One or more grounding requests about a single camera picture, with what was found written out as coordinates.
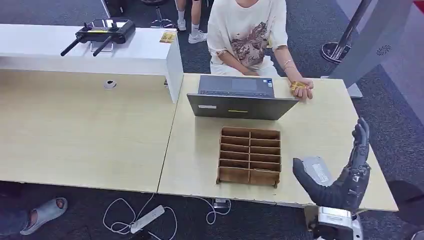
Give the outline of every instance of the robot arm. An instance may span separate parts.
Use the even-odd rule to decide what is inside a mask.
[[[347,165],[331,186],[317,184],[305,171],[303,162],[293,159],[293,173],[312,201],[319,206],[314,237],[326,240],[348,240],[352,234],[352,212],[356,212],[364,197],[371,168],[367,164],[370,149],[370,129],[361,117],[354,131],[353,148]]]

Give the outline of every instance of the laptop keyboard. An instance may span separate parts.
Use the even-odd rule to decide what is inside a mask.
[[[218,96],[243,96],[243,97],[269,97],[272,98],[272,93],[257,93],[257,92],[237,92],[237,91],[210,91],[201,90],[203,95],[218,95]]]

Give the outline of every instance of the light wood tabletop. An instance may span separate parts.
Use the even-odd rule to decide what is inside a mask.
[[[0,179],[156,192],[176,108],[164,81],[1,70]]]
[[[313,202],[292,172],[292,158],[320,156],[335,180],[347,164],[358,115],[339,79],[315,79],[314,98],[296,104],[278,121],[195,117],[187,93],[196,93],[199,74],[185,74],[169,138],[158,192],[278,203],[301,207]],[[274,79],[276,98],[291,97],[286,78]],[[222,127],[281,132],[281,174],[277,189],[222,182],[216,184]],[[377,159],[370,150],[371,175],[361,208],[397,211]]]

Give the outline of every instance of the white t-shirt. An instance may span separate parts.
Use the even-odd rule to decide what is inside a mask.
[[[212,63],[231,53],[245,67],[262,63],[270,40],[272,48],[287,45],[286,1],[258,0],[244,8],[236,0],[215,0],[207,26],[207,46]]]

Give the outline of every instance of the cardboard compartment box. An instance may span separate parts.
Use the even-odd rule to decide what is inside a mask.
[[[281,173],[280,132],[223,127],[216,183],[270,185],[277,188]]]

